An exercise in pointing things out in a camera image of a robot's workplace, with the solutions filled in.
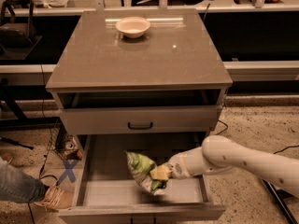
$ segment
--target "drawer handle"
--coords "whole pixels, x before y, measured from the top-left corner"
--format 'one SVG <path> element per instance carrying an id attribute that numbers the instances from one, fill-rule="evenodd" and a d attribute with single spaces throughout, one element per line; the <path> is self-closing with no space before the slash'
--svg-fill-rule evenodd
<path id="1" fill-rule="evenodd" d="M 140 131 L 140 130 L 150 130 L 152 128 L 152 126 L 153 126 L 152 122 L 149 124 L 149 126 L 141 126 L 141 125 L 134 126 L 130 122 L 128 122 L 128 128 L 130 130 L 138 130 L 138 131 Z"/>

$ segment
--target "jeans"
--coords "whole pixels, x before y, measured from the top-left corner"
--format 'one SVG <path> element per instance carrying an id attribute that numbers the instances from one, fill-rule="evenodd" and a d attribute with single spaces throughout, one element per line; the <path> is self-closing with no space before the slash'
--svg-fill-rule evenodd
<path id="1" fill-rule="evenodd" d="M 0 157 L 0 201 L 33 203 L 43 200 L 45 185 Z"/>

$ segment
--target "floor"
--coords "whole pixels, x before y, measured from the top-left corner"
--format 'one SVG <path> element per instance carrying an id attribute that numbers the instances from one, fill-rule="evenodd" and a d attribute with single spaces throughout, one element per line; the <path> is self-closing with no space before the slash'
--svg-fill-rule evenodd
<path id="1" fill-rule="evenodd" d="M 229 96 L 225 105 L 220 120 L 228 125 L 228 129 L 221 135 L 244 147 L 270 153 L 287 146 L 299 145 L 299 96 Z M 20 106 L 28 117 L 56 114 L 53 101 L 44 104 L 20 103 Z M 12 115 L 4 106 L 2 119 L 10 118 Z M 224 129 L 225 126 L 219 122 L 213 133 L 219 133 Z M 12 165 L 28 175 L 39 177 L 45 161 L 44 156 L 48 153 L 50 138 L 53 136 L 50 129 L 0 132 L 0 136 L 34 147 L 31 150 L 2 142 L 0 154 L 11 152 L 14 155 Z M 296 148 L 289 148 L 280 154 L 299 159 L 299 149 Z M 75 177 L 80 168 L 80 163 L 74 167 Z M 65 176 L 64 172 L 62 160 L 50 151 L 42 175 L 65 177 L 61 187 L 73 190 L 76 181 L 70 176 Z M 52 177 L 43 180 L 48 184 L 55 181 Z M 208 223 L 288 223 L 261 179 L 255 175 L 235 169 L 231 174 L 209 176 L 208 180 L 213 202 L 226 207 L 219 220 Z M 299 221 L 298 200 L 288 200 L 288 206 Z M 57 217 L 56 211 L 45 210 L 34 204 L 31 204 L 31 209 L 36 224 L 64 223 Z M 28 205 L 0 202 L 0 223 L 33 223 Z"/>

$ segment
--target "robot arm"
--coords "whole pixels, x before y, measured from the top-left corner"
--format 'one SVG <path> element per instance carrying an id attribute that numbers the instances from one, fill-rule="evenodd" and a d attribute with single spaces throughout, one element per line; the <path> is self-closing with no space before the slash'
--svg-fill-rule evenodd
<path id="1" fill-rule="evenodd" d="M 150 172 L 153 179 L 215 175 L 238 167 L 299 197 L 299 160 L 246 147 L 222 136 L 207 137 L 201 147 L 179 153 Z"/>

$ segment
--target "bowl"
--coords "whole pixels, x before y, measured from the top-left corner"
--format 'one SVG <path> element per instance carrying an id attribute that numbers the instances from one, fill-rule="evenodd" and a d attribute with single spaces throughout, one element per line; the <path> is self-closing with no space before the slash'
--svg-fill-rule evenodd
<path id="1" fill-rule="evenodd" d="M 116 29 L 129 38 L 138 38 L 150 28 L 150 22 L 144 18 L 128 17 L 116 23 Z"/>

